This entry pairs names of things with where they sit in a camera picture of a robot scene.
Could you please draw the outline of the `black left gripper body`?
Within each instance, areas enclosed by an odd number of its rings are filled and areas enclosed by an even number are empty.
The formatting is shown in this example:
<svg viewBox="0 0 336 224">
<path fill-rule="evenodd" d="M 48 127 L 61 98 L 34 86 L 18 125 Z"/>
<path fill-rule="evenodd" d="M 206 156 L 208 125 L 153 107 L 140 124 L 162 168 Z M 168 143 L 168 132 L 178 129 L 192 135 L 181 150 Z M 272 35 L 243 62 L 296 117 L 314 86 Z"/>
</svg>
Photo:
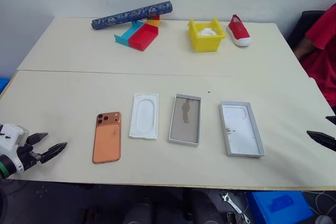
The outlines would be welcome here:
<svg viewBox="0 0 336 224">
<path fill-rule="evenodd" d="M 25 144 L 17 149 L 17 155 L 23 165 L 24 171 L 32 168 L 38 162 L 41 162 L 41 155 L 33 152 L 33 146 Z"/>
</svg>

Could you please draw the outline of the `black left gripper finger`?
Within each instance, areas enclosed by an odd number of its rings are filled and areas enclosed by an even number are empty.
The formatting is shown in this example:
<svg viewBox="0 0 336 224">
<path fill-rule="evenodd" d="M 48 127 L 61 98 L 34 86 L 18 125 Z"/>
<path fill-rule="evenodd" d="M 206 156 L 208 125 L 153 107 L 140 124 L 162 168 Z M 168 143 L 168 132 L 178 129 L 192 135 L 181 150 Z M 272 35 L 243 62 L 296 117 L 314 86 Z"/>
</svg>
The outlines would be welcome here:
<svg viewBox="0 0 336 224">
<path fill-rule="evenodd" d="M 65 149 L 67 144 L 68 144 L 67 142 L 63 142 L 63 143 L 59 143 L 59 144 L 56 144 L 56 145 L 52 146 L 46 152 L 40 154 L 39 161 L 42 164 L 44 164 L 47 161 L 51 160 L 52 158 L 54 158 L 55 156 L 60 154 Z"/>
<path fill-rule="evenodd" d="M 27 144 L 28 145 L 35 145 L 35 144 L 39 143 L 41 140 L 43 140 L 47 135 L 48 135 L 48 133 L 46 133 L 46 132 L 35 133 L 33 135 L 30 135 L 27 138 Z"/>
</svg>

